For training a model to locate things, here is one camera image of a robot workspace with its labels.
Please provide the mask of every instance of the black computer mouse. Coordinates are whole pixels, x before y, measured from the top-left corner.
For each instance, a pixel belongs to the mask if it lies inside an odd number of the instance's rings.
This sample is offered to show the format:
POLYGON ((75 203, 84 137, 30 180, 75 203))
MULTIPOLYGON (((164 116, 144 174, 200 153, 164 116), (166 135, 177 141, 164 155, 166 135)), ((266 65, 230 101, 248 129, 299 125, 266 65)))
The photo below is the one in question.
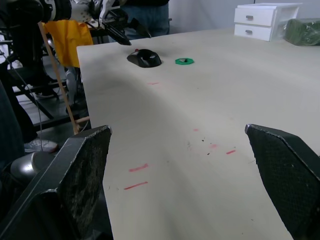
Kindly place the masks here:
POLYGON ((161 64, 159 55, 148 49, 136 50, 126 59, 141 68, 154 68, 161 64))

